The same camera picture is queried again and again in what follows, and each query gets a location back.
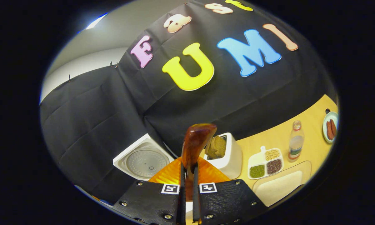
ceiling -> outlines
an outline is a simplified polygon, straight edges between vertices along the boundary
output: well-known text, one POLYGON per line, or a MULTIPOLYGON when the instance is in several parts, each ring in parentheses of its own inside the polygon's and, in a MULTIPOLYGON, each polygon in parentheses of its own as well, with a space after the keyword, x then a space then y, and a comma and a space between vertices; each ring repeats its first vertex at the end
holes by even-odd
POLYGON ((53 61, 46 76, 78 57, 102 50, 129 47, 150 24, 187 1, 135 0, 113 10, 95 27, 82 30, 69 41, 53 61))

bottle label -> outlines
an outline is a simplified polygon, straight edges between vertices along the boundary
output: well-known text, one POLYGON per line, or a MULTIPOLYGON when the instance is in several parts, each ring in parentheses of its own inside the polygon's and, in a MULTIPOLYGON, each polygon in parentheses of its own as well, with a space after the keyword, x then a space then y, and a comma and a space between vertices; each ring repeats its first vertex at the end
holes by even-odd
POLYGON ((296 159, 300 156, 301 152, 302 152, 302 147, 299 147, 298 149, 290 149, 289 158, 290 159, 296 159))

plastic bottle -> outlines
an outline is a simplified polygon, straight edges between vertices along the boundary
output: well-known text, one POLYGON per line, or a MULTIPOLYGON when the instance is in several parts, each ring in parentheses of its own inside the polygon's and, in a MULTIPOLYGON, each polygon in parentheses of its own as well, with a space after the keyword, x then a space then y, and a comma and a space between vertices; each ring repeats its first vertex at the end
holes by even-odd
POLYGON ((302 153, 302 147, 304 143, 304 131, 302 128, 302 123, 300 121, 293 122, 293 129, 290 133, 290 142, 289 142, 289 162, 296 161, 300 154, 302 153))

blue letter m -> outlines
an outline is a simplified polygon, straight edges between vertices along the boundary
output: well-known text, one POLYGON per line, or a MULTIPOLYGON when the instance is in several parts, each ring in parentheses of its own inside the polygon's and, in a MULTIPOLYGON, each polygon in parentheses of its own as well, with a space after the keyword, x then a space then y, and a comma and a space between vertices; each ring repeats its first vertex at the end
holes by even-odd
POLYGON ((264 66, 261 53, 265 56, 268 64, 274 63, 282 58, 258 33, 257 30, 246 30, 244 35, 249 45, 244 44, 231 37, 225 38, 217 44, 217 47, 226 49, 239 64, 240 75, 247 77, 254 73, 257 68, 249 64, 246 58, 252 60, 260 67, 264 66))

foam letter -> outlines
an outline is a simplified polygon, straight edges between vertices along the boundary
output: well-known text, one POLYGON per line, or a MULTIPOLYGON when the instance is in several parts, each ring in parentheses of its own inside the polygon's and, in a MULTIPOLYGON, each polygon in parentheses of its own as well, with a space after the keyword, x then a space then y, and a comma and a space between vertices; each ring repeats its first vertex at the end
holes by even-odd
POLYGON ((190 55, 202 68, 197 77, 191 77, 179 63, 180 57, 173 57, 163 66, 162 71, 168 73, 176 85, 184 91, 194 91, 208 83, 214 75, 214 66, 208 57, 199 49, 199 43, 186 47, 182 54, 190 55))
POLYGON ((146 53, 146 51, 150 51, 152 49, 152 46, 146 42, 149 39, 149 36, 143 36, 142 39, 131 50, 131 54, 134 54, 139 60, 141 68, 144 68, 147 63, 149 63, 149 61, 153 58, 153 54, 146 53))
POLYGON ((188 24, 191 20, 191 17, 185 17, 181 14, 175 14, 172 17, 169 17, 167 21, 165 21, 164 28, 168 27, 169 33, 175 33, 180 30, 183 25, 188 24))
POLYGON ((204 7, 206 7, 207 9, 213 10, 214 13, 219 13, 219 14, 233 13, 232 9, 228 7, 224 7, 221 4, 217 4, 217 3, 206 4, 204 5, 204 7))
POLYGON ((250 8, 250 7, 246 7, 246 6, 242 6, 242 4, 241 4, 240 2, 238 2, 238 1, 225 0, 225 2, 226 2, 226 3, 230 3, 230 4, 232 4, 232 5, 236 6, 236 7, 239 7, 239 8, 241 8, 241 9, 243 9, 243 10, 253 11, 252 8, 250 8))
POLYGON ((286 44, 287 49, 294 51, 299 48, 299 46, 297 46, 296 43, 292 42, 288 37, 286 37, 285 34, 283 34, 280 30, 278 30, 278 28, 276 28, 275 25, 264 24, 263 27, 265 29, 272 31, 274 34, 276 34, 276 36, 278 36, 286 44))
POLYGON ((257 30, 246 30, 244 35, 249 43, 248 45, 231 37, 225 38, 217 44, 217 47, 226 49, 232 57, 235 58, 242 69, 240 71, 242 77, 247 77, 257 70, 256 66, 249 64, 246 58, 252 60, 260 67, 264 66, 261 53, 265 56, 265 61, 268 64, 272 64, 282 58, 282 56, 260 36, 257 30))

